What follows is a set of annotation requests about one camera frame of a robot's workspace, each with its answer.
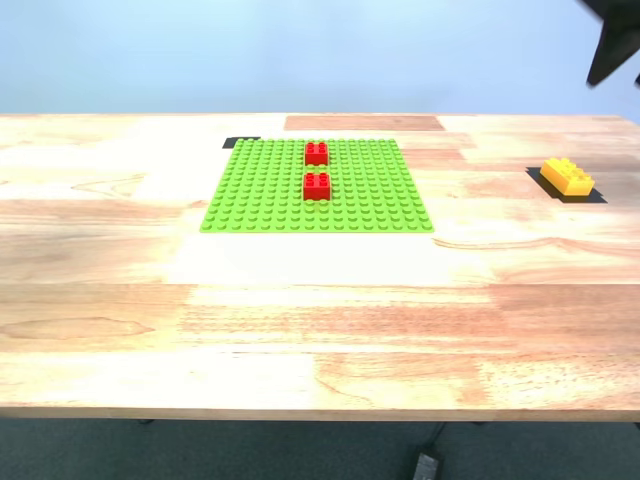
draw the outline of floor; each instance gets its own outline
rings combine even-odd
[[[411,479],[432,423],[0,420],[0,478]],[[632,480],[631,423],[450,423],[442,480]]]

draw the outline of wooden tabletop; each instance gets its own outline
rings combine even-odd
[[[436,232],[200,234],[234,136],[394,138]],[[0,415],[637,422],[639,283],[618,117],[0,117]]]

